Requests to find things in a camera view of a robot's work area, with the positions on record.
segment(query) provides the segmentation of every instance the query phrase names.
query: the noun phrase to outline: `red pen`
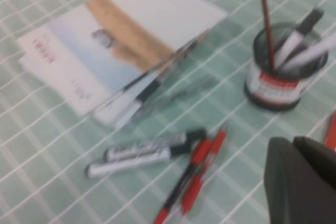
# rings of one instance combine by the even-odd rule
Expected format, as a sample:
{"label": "red pen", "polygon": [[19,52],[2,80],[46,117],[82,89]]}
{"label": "red pen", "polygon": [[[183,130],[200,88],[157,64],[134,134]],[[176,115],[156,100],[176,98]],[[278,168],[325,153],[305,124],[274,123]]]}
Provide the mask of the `red pen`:
{"label": "red pen", "polygon": [[326,147],[336,151],[336,111],[330,116],[330,121],[325,135],[324,143]]}
{"label": "red pen", "polygon": [[185,215],[187,212],[189,212],[192,209],[194,202],[197,198],[197,195],[200,192],[200,189],[203,185],[204,175],[206,174],[210,166],[213,164],[219,152],[219,149],[222,146],[222,143],[224,142],[224,139],[227,134],[227,128],[228,128],[228,123],[225,123],[221,127],[221,129],[218,131],[215,137],[215,140],[212,143],[210,151],[205,158],[205,161],[203,162],[197,174],[191,180],[189,186],[187,187],[187,190],[185,191],[182,197],[182,202],[181,202],[182,203],[181,204],[182,215]]}
{"label": "red pen", "polygon": [[172,190],[168,199],[164,203],[162,209],[160,210],[153,224],[162,224],[164,222],[164,220],[166,219],[166,217],[170,212],[170,209],[176,203],[177,199],[179,198],[181,192],[187,185],[188,181],[192,178],[197,168],[199,168],[200,164],[204,161],[211,146],[212,141],[210,139],[205,139],[198,143],[192,154],[188,167],[186,168],[181,178],[176,183],[174,189]]}

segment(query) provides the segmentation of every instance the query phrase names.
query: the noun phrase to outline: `green checkered tablecloth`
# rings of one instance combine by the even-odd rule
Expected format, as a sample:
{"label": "green checkered tablecloth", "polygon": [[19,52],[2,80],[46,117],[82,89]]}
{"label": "green checkered tablecloth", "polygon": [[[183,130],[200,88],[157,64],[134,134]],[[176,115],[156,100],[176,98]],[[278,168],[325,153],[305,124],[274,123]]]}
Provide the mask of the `green checkered tablecloth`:
{"label": "green checkered tablecloth", "polygon": [[[0,0],[0,224],[147,224],[188,157],[104,179],[84,168],[112,143],[206,126],[230,133],[193,211],[181,223],[267,224],[263,188],[271,136],[321,140],[336,105],[336,53],[291,112],[270,113],[243,93],[254,36],[262,28],[260,0],[207,0],[230,12],[152,99],[203,76],[219,80],[200,94],[120,131],[79,118],[50,87],[24,72],[15,40],[86,0]],[[316,30],[336,31],[336,0],[269,0],[272,22],[297,22],[314,5],[325,11]],[[167,223],[180,223],[178,208]]]}

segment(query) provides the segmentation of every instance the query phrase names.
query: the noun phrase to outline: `metal mesh pencil holder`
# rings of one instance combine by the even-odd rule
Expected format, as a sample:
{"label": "metal mesh pencil holder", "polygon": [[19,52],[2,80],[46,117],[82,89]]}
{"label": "metal mesh pencil holder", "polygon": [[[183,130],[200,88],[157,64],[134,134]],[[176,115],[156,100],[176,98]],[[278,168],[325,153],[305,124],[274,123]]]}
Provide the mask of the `metal mesh pencil holder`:
{"label": "metal mesh pencil holder", "polygon": [[[271,27],[275,52],[281,48],[295,27],[292,23],[278,23]],[[317,33],[308,33],[288,59],[319,41],[320,36]],[[272,111],[293,109],[299,103],[314,74],[323,68],[328,60],[328,53],[325,53],[318,60],[291,73],[274,72],[270,67],[265,29],[257,34],[253,43],[253,53],[244,90],[251,102]]]}

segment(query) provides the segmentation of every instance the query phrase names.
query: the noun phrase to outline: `black marker cap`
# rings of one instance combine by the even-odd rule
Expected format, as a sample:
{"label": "black marker cap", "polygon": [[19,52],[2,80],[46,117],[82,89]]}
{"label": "black marker cap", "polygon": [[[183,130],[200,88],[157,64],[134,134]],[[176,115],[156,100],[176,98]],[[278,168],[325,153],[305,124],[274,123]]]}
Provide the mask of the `black marker cap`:
{"label": "black marker cap", "polygon": [[301,24],[296,28],[296,31],[302,35],[308,34],[316,25],[316,23],[323,16],[324,11],[318,8],[314,8],[306,18],[301,22]]}
{"label": "black marker cap", "polygon": [[170,147],[172,157],[180,156],[182,154],[191,153],[192,147],[190,144],[180,144]]}
{"label": "black marker cap", "polygon": [[203,140],[207,136],[207,131],[205,128],[201,128],[199,130],[187,131],[186,132],[186,143],[187,145],[191,145],[192,143]]}
{"label": "black marker cap", "polygon": [[160,87],[161,83],[157,81],[156,79],[153,80],[137,97],[136,99],[144,103],[148,97],[154,93],[155,90],[157,90]]}

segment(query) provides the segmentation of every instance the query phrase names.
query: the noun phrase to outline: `book cover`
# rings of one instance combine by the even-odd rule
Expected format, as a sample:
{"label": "book cover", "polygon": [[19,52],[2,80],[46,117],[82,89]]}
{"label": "book cover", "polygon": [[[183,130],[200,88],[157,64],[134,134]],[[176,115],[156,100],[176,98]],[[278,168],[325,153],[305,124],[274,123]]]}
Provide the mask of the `book cover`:
{"label": "book cover", "polygon": [[18,43],[25,61],[84,115],[225,16],[201,0],[90,0]]}

